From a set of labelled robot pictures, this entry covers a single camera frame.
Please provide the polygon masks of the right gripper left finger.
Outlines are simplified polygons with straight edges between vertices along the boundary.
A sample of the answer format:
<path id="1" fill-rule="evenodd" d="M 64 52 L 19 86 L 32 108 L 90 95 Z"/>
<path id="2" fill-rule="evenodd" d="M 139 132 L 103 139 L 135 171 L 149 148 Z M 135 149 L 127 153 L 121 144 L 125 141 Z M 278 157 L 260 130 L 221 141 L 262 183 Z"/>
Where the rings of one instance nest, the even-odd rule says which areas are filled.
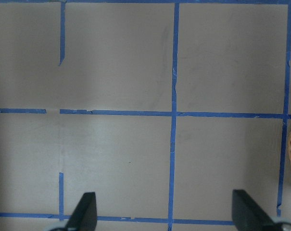
<path id="1" fill-rule="evenodd" d="M 66 223 L 65 231 L 95 231 L 97 226 L 97 203 L 95 192 L 82 195 L 71 217 Z"/>

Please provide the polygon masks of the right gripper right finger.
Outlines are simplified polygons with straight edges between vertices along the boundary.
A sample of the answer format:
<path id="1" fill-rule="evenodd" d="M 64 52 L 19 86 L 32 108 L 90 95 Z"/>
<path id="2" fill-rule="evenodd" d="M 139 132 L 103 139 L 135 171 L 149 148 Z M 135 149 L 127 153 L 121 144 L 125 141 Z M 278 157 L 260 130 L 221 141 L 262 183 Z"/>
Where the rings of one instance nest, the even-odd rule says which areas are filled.
<path id="1" fill-rule="evenodd" d="M 232 191 L 232 222 L 238 231 L 276 231 L 275 222 L 245 190 Z"/>

